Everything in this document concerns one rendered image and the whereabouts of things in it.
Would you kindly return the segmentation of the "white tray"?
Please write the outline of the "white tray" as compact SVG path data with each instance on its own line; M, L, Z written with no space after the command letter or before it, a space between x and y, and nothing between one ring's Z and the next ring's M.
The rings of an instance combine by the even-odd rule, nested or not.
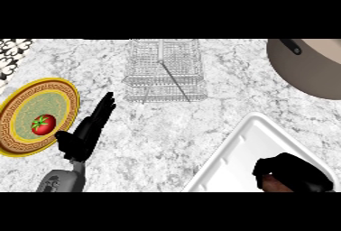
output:
M254 165L259 159L282 152L313 164L332 181L333 191L341 192L341 182L332 168L270 118L255 112L242 118L183 192L261 192L252 176Z

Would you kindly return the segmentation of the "yellow and brown patterned plate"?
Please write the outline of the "yellow and brown patterned plate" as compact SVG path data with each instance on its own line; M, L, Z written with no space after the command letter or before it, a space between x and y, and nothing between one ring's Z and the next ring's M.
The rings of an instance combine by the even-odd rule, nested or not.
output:
M0 105L0 154L25 157L56 143L54 133L66 131L79 108L73 84L42 78L23 85Z

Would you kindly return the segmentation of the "black and white patterned cloth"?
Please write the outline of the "black and white patterned cloth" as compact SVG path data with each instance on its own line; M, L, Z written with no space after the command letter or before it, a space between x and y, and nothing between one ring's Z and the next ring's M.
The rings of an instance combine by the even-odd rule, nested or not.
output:
M0 91L17 70L32 44L34 39L0 39Z

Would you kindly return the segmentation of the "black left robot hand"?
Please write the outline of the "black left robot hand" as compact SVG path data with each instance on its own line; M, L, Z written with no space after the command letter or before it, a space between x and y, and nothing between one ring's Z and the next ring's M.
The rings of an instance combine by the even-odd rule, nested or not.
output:
M84 118L75 131L72 133L66 131L54 133L59 150L63 152L66 160L84 162L88 159L100 138L101 129L115 108L113 93L107 92L91 115Z

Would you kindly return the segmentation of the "red tomato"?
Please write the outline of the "red tomato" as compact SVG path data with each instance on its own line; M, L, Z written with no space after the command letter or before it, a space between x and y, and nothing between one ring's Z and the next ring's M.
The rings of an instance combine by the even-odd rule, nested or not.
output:
M35 135L48 134L56 127L56 118L53 115L44 114L38 116L31 124L32 133Z

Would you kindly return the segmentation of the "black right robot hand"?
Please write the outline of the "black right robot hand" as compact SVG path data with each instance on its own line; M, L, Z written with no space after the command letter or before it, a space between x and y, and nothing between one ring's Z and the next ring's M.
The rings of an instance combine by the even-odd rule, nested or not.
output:
M333 190L333 182L318 168L286 152L255 162L252 176L258 189L264 188L265 175L270 175L292 192L327 192Z

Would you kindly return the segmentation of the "grey-brown pot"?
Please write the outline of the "grey-brown pot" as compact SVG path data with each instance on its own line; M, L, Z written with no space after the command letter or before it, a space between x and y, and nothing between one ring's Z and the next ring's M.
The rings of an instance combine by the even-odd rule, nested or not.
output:
M341 39L268 39L265 53L274 71L298 90L341 100Z

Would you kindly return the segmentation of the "brown sweet potato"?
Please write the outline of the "brown sweet potato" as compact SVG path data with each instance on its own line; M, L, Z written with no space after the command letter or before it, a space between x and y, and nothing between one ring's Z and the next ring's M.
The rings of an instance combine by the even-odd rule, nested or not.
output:
M292 192L292 190L276 180L271 174L262 176L264 192Z

